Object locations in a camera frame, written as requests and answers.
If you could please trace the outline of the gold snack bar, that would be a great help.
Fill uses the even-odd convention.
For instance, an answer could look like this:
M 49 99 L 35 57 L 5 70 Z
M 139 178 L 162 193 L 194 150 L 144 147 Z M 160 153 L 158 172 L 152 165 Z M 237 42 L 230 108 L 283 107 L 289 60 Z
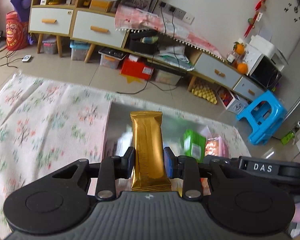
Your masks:
M 136 151 L 132 191 L 168 192 L 168 178 L 163 155 L 162 112 L 131 112 L 133 145 Z

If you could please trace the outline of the green snack packet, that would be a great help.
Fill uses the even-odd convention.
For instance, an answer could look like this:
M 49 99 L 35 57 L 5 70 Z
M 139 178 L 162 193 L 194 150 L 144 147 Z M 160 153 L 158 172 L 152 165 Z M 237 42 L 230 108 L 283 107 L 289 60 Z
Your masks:
M 188 157 L 193 157 L 202 163 L 205 156 L 206 138 L 192 129 L 187 129 L 183 135 L 181 145 L 183 152 Z

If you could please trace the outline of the pink cardboard box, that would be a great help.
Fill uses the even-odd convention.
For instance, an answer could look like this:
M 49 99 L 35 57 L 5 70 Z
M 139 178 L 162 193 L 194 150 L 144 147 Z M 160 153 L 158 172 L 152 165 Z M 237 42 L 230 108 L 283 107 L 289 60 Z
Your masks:
M 170 179 L 166 170 L 164 148 L 169 147 L 177 156 L 188 156 L 201 163 L 213 155 L 228 157 L 228 148 L 221 137 L 205 131 L 197 133 L 176 122 L 164 120 L 158 111 L 138 111 L 114 103 L 110 107 L 108 139 L 115 144 L 108 153 L 124 156 L 132 146 L 136 150 L 132 174 L 116 180 L 116 190 L 122 191 L 177 191 L 182 192 L 183 180 Z

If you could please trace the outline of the pink snack packet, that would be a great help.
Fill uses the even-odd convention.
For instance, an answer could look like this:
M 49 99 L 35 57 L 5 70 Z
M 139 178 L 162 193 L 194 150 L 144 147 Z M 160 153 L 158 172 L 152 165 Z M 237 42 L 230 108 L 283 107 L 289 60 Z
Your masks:
M 205 146 L 205 155 L 213 155 L 217 157 L 229 157 L 228 146 L 222 137 L 207 139 Z

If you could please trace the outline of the blue plastic stool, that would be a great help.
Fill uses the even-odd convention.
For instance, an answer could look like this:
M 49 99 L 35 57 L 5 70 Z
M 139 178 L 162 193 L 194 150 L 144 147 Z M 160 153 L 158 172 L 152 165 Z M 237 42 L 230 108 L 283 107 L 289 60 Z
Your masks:
M 236 119 L 246 119 L 252 128 L 248 139 L 251 144 L 266 144 L 279 129 L 287 110 L 271 91 L 266 91 L 249 104 Z

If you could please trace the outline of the yellow egg tray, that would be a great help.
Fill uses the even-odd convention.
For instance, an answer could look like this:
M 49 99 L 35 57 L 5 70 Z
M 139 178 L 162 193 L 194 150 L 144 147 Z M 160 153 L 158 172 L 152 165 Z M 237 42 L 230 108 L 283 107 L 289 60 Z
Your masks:
M 205 85 L 202 83 L 197 83 L 191 89 L 191 93 L 194 96 L 205 99 L 206 101 L 208 101 L 214 105 L 217 104 L 216 95 L 208 85 Z

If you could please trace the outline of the white printed box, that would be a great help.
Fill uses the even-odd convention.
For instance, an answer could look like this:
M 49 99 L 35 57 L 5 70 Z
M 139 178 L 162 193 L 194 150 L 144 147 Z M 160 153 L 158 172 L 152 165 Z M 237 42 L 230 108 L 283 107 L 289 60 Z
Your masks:
M 238 115 L 243 111 L 249 103 L 243 97 L 231 92 L 225 87 L 219 86 L 216 90 L 225 109 L 231 113 Z

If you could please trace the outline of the floral tablecloth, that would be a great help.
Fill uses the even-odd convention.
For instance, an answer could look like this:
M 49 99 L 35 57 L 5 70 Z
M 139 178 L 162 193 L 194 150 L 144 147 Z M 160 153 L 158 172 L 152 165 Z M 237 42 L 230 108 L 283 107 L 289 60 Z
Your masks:
M 100 162 L 112 109 L 160 111 L 165 141 L 190 124 L 219 135 L 231 157 L 249 156 L 237 129 L 127 95 L 15 74 L 0 91 L 0 238 L 10 234 L 3 212 L 13 191 L 77 159 Z

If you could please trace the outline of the red shoe box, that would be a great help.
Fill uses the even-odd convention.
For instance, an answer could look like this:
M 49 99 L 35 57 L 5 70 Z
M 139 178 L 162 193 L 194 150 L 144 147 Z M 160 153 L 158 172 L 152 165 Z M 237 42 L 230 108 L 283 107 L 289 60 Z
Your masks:
M 136 77 L 143 80 L 149 80 L 152 77 L 154 68 L 146 64 L 145 61 L 131 61 L 125 58 L 121 68 L 121 74 Z

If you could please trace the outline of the orange fruit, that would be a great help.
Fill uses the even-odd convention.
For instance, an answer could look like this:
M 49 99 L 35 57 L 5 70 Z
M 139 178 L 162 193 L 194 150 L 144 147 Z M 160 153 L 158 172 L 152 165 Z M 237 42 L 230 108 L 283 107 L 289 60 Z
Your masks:
M 244 54 L 244 44 L 240 42 L 235 42 L 233 51 L 237 53 L 238 55 L 243 55 Z
M 240 62 L 237 64 L 237 70 L 240 74 L 246 75 L 248 73 L 248 65 L 244 62 Z

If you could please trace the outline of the black microwave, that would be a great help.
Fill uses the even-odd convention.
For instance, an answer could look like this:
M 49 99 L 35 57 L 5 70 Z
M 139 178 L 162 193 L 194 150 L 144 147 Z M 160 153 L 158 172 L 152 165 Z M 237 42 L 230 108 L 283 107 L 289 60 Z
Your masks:
M 279 83 L 282 74 L 265 55 L 261 55 L 254 63 L 249 77 L 267 90 L 273 90 Z

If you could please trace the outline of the pink cloth cover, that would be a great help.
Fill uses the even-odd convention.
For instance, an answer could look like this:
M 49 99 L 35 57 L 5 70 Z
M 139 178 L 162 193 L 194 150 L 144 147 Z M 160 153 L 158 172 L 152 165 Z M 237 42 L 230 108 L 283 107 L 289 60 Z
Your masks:
M 188 44 L 205 53 L 210 53 L 220 60 L 223 59 L 218 49 L 203 35 L 200 35 L 184 24 L 179 24 L 173 19 L 169 20 L 162 15 L 158 16 L 140 9 L 119 5 L 115 14 L 115 28 L 119 30 L 138 31 L 147 29 L 156 30 L 183 44 Z

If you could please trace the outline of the wooden tv cabinet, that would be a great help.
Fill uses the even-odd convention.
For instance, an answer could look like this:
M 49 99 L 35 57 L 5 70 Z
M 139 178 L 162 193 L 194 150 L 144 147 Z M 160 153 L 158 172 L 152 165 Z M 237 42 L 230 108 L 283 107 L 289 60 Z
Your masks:
M 188 71 L 194 79 L 201 77 L 217 83 L 248 100 L 255 100 L 263 93 L 259 85 L 248 76 L 240 74 L 225 59 L 220 60 L 156 30 L 116 29 L 116 11 L 92 9 L 92 2 L 93 0 L 32 0 L 29 32 L 38 34 L 39 40 L 45 34 L 51 34 L 58 40 L 69 37 L 75 41 L 87 42 L 89 51 L 93 51 L 96 46 L 104 46 L 139 55 L 150 63 Z M 142 43 L 143 38 L 152 36 L 159 38 L 157 43 Z M 188 64 L 183 66 L 175 56 L 166 61 L 158 54 L 158 44 L 170 44 L 173 48 L 184 46 Z

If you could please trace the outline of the red lantern bag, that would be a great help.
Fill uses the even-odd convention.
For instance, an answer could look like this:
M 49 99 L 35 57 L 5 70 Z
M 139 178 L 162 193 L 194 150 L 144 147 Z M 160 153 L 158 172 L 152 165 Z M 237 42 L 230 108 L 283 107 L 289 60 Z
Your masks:
M 6 44 L 8 51 L 26 48 L 28 42 L 28 22 L 22 22 L 16 11 L 6 14 Z

